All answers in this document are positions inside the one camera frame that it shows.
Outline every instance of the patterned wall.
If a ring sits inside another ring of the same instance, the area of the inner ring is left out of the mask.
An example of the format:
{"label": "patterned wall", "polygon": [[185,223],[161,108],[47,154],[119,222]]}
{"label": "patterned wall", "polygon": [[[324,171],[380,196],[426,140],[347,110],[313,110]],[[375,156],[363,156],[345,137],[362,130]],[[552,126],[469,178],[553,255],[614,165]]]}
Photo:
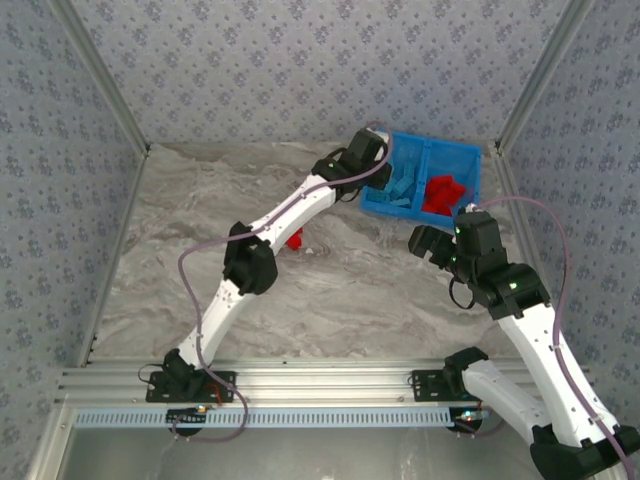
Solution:
{"label": "patterned wall", "polygon": [[0,18],[0,478],[22,479],[137,162],[46,1]]}
{"label": "patterned wall", "polygon": [[[567,337],[607,405],[640,427],[640,5],[596,5],[509,157],[521,192],[568,226]],[[558,234],[545,214],[530,221],[557,286]]]}
{"label": "patterned wall", "polygon": [[73,0],[147,140],[496,138],[566,0]]}

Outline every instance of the marble surface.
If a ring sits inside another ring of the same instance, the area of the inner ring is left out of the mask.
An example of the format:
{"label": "marble surface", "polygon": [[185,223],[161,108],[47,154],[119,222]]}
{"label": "marble surface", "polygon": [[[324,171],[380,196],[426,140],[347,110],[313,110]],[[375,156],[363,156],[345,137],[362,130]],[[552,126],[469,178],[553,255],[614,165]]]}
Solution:
{"label": "marble surface", "polygon": [[[154,145],[94,345],[96,357],[162,356],[192,329],[177,273],[186,248],[249,223],[292,192],[337,143]],[[482,198],[500,195],[484,159]],[[506,208],[492,213],[520,260]],[[480,307],[458,309],[449,275],[407,251],[415,224],[338,203],[304,230],[303,248],[277,257],[275,285],[240,315],[216,357],[443,357],[478,345],[515,348]],[[224,248],[193,254],[186,269],[203,310],[221,277]],[[459,286],[460,301],[469,298]]]}

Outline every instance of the blue plastic bin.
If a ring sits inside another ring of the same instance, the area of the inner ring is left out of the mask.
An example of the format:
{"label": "blue plastic bin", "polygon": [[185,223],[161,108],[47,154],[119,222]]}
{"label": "blue plastic bin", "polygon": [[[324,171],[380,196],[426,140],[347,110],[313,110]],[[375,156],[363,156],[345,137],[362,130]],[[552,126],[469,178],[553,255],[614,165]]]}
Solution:
{"label": "blue plastic bin", "polygon": [[389,159],[393,172],[385,190],[365,187],[360,208],[392,217],[442,228],[453,228],[453,217],[422,211],[425,188],[431,177],[453,175],[467,191],[451,213],[480,198],[482,149],[474,145],[445,142],[406,133],[393,133]]}

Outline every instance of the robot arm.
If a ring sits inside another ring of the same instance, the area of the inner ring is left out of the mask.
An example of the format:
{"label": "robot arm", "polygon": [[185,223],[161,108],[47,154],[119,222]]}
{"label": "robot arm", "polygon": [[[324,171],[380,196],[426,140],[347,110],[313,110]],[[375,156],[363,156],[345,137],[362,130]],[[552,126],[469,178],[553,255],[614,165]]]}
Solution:
{"label": "robot arm", "polygon": [[[327,180],[320,175],[309,175],[302,185],[289,196],[289,198],[261,219],[251,223],[249,225],[249,229],[257,230],[270,218],[273,218],[284,205],[288,205],[292,200],[297,198],[300,194],[304,194],[305,191],[308,191],[312,187],[326,182]],[[278,254],[291,235],[293,235],[316,214],[329,208],[335,202],[336,190],[331,187],[321,187],[300,200],[273,224],[261,233],[257,234],[255,242],[246,242],[246,245],[249,246],[249,248],[254,247],[254,251],[256,251],[257,248],[260,248],[258,246],[264,246],[262,247],[262,252],[265,253],[266,258],[271,259],[273,256]],[[229,244],[229,247],[233,249],[235,245]],[[245,305],[255,299],[259,293],[262,293],[261,290],[264,288],[258,286],[256,291],[256,287],[249,286],[248,289],[253,290],[253,293],[241,292],[242,285],[238,286],[234,282],[234,278],[236,281],[239,281],[240,274],[237,274],[236,272],[236,275],[234,275],[234,266],[231,261],[231,257],[237,256],[238,253],[239,252],[237,251],[229,253],[228,250],[229,260],[227,261],[227,258],[225,258],[224,279],[220,282],[218,291],[202,318],[202,352],[204,358],[213,359],[216,350],[220,345],[220,341],[225,336],[238,314],[242,311]],[[269,280],[271,277],[274,277],[276,274],[275,272],[277,272],[275,270],[275,263],[273,262],[264,262],[261,267],[261,271],[256,271],[256,275],[265,275],[265,272],[267,271],[272,272],[271,275],[269,275]],[[236,263],[235,268],[238,269],[241,267]],[[194,329],[178,346],[183,360],[194,366],[199,364],[198,357],[196,355],[196,335],[197,333]]]}
{"label": "robot arm", "polygon": [[[357,193],[364,186],[386,186],[391,176],[388,163],[372,175],[350,179],[371,171],[375,162],[386,155],[388,142],[387,134],[360,130],[347,148],[318,160],[302,185],[274,210],[249,225],[238,222],[231,228],[230,237],[257,233],[227,244],[223,279],[202,318],[200,341],[205,359],[213,360],[220,341],[242,309],[273,285],[278,276],[275,256],[289,237],[343,195]],[[333,181],[340,184],[328,184]],[[205,376],[199,370],[197,335],[194,329],[178,348],[171,350],[164,358],[163,375],[155,377],[162,385],[154,387],[167,391],[167,401],[193,400],[203,387]]]}
{"label": "robot arm", "polygon": [[[451,391],[473,395],[490,405],[530,445],[538,470],[547,480],[582,479],[619,460],[595,421],[600,420],[627,454],[640,449],[635,428],[621,426],[595,394],[564,337],[552,339],[555,311],[537,273],[507,261],[498,224],[487,212],[463,211],[455,219],[455,237],[432,227],[417,227],[409,250],[432,253],[429,261],[465,284],[514,343],[542,396],[541,403],[507,380],[487,355],[472,347],[445,360]],[[555,348],[597,418],[590,418],[565,378]]]}

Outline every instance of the red toy block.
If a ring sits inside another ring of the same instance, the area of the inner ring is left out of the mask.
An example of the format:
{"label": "red toy block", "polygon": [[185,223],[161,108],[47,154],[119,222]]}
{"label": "red toy block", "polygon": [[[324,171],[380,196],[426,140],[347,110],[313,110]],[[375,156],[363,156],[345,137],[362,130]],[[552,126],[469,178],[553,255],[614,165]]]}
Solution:
{"label": "red toy block", "polygon": [[289,237],[289,240],[287,240],[286,242],[287,247],[289,247],[294,252],[302,246],[302,238],[300,237],[301,234],[302,228],[299,228],[298,231],[291,235],[291,237]]}
{"label": "red toy block", "polygon": [[302,239],[300,235],[293,235],[289,240],[287,240],[287,247],[289,247],[294,252],[298,250],[302,246]]}
{"label": "red toy block", "polygon": [[432,177],[431,180],[427,183],[427,188],[425,193],[427,194],[427,198],[431,197],[438,193],[440,189],[443,187],[448,187],[453,183],[453,175],[441,175],[438,177]]}
{"label": "red toy block", "polygon": [[424,205],[422,205],[422,211],[426,213],[437,213],[436,208],[428,202],[425,202]]}
{"label": "red toy block", "polygon": [[440,208],[438,208],[438,211],[436,213],[439,215],[446,215],[447,217],[453,216],[451,215],[451,208],[449,208],[448,205],[442,205]]}
{"label": "red toy block", "polygon": [[438,191],[438,193],[436,193],[435,195],[432,195],[431,197],[429,197],[428,202],[435,206],[436,209],[440,208],[441,206],[446,205],[447,203],[449,203],[447,200],[449,199],[449,189],[447,187],[444,187],[442,189],[440,189],[440,191]]}
{"label": "red toy block", "polygon": [[449,188],[451,188],[452,191],[456,192],[456,194],[458,194],[460,197],[467,191],[467,187],[456,182],[453,182]]}

